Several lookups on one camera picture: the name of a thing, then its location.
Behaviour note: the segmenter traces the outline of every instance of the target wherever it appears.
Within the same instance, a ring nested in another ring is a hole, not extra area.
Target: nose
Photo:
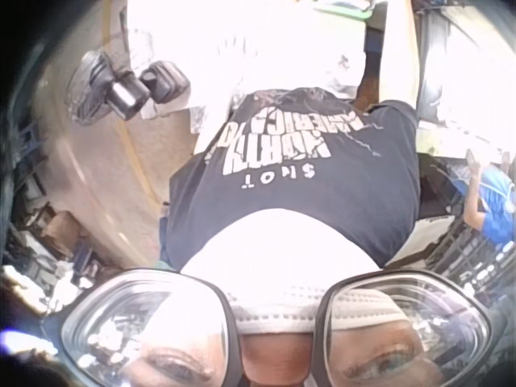
[[[243,370],[253,386],[301,386],[310,371],[312,341],[312,334],[243,335]]]

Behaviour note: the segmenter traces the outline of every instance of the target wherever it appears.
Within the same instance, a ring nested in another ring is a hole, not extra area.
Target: eye
[[[350,368],[344,372],[349,379],[369,381],[381,379],[404,368],[414,359],[412,351],[396,350],[380,355],[368,363]]]
[[[212,378],[212,372],[191,356],[175,350],[153,350],[145,361],[157,372],[182,385],[204,385]]]

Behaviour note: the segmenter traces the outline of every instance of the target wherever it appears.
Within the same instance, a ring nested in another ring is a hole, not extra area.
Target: person in blue shirt
[[[454,181],[456,188],[466,197],[464,221],[495,244],[514,241],[514,183],[494,165],[483,168],[471,152],[468,152],[468,167],[469,184],[466,179]],[[479,199],[485,211],[479,210]]]

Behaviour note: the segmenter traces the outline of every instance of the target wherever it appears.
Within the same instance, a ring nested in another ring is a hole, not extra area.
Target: eyeglasses
[[[322,297],[310,373],[319,387],[463,385],[506,320],[422,270],[349,278]],[[216,286],[135,269],[83,293],[45,330],[86,385],[234,387],[239,334]]]

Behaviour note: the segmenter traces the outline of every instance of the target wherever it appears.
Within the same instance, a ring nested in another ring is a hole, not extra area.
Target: person
[[[514,183],[505,172],[494,165],[483,167],[468,151],[469,184],[464,179],[454,181],[457,189],[465,196],[464,221],[495,244],[505,246],[514,241],[514,210],[516,208],[516,193]],[[479,210],[478,201],[482,202],[483,210]]]
[[[255,92],[171,178],[162,260],[227,295],[252,385],[300,385],[321,296],[381,269],[412,232],[418,71],[411,1],[391,0],[378,105]]]

